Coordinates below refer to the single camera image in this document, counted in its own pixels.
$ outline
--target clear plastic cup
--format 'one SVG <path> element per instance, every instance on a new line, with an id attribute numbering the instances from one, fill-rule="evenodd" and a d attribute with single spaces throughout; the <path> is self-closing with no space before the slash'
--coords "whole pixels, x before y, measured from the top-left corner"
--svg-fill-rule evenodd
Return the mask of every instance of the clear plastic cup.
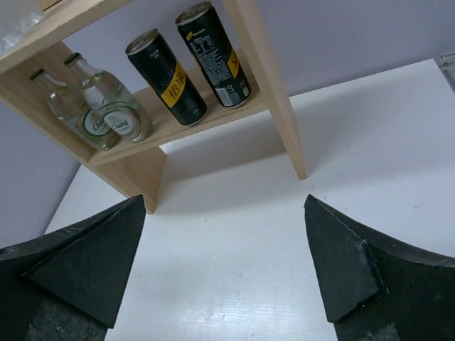
<path id="1" fill-rule="evenodd" d="M 12 49 L 43 17 L 34 0 L 0 0 L 0 55 Z"/>

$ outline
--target black can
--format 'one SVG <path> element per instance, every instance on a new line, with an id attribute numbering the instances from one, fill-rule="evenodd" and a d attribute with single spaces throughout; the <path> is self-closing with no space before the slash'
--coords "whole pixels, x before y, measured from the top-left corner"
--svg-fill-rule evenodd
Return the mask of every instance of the black can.
<path id="1" fill-rule="evenodd" d="M 251 87 L 212 4 L 204 1 L 190 7 L 176 24 L 221 105 L 243 105 Z"/>
<path id="2" fill-rule="evenodd" d="M 134 39 L 125 53 L 180 124 L 193 126 L 203 118 L 207 104 L 157 30 Z"/>

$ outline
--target shelf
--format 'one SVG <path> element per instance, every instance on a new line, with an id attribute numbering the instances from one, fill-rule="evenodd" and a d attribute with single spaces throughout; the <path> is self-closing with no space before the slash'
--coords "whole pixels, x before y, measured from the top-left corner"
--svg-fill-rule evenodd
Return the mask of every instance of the shelf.
<path id="1" fill-rule="evenodd" d="M 45 11 L 45 18 L 13 50 L 0 57 L 0 74 L 130 1 L 62 0 Z"/>
<path id="2" fill-rule="evenodd" d="M 250 98 L 243 106 L 237 109 L 221 107 L 200 70 L 198 68 L 189 70 L 187 71 L 188 76 L 198 88 L 208 106 L 208 112 L 199 124 L 190 127 L 180 125 L 177 120 L 174 119 L 170 111 L 167 110 L 164 104 L 159 100 L 152 88 L 148 87 L 136 92 L 134 96 L 144 106 L 146 111 L 153 115 L 153 134 L 140 144 L 122 141 L 108 151 L 99 151 L 90 159 L 89 164 L 91 166 L 99 166 L 104 163 L 109 163 L 161 144 L 175 141 L 185 136 L 190 136 L 200 131 L 267 110 L 267 105 L 264 103 L 262 94 L 259 91 L 259 87 L 257 86 L 242 51 L 238 51 L 237 56 L 252 87 Z"/>

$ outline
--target white tabletop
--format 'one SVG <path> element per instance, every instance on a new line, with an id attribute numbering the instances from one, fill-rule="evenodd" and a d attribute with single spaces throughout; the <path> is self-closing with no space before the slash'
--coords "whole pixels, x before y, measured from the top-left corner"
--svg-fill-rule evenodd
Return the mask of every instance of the white tabletop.
<path id="1" fill-rule="evenodd" d="M 375 229 L 455 256 L 455 96 L 433 61 L 292 97 L 310 177 L 268 112 L 164 146 L 108 341 L 334 341 L 304 224 L 311 193 Z M 48 231 L 123 197 L 82 167 Z"/>

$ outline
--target gray wall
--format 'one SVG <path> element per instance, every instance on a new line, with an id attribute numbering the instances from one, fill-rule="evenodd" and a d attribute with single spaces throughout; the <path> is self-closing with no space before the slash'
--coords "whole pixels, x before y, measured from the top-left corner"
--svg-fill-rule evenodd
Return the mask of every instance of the gray wall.
<path id="1" fill-rule="evenodd" d="M 126 59 L 125 45 L 138 34 L 157 27 L 183 66 L 193 67 L 194 61 L 177 34 L 173 19 L 195 2 L 133 0 L 65 42 L 136 91 L 146 83 Z M 257 2 L 291 94 L 455 50 L 451 27 L 455 1 Z M 220 0 L 213 3 L 234 45 L 240 47 Z M 3 107 L 0 115 L 6 117 L 0 127 L 0 215 L 4 222 L 1 246 L 29 239 L 44 230 L 77 164 Z"/>

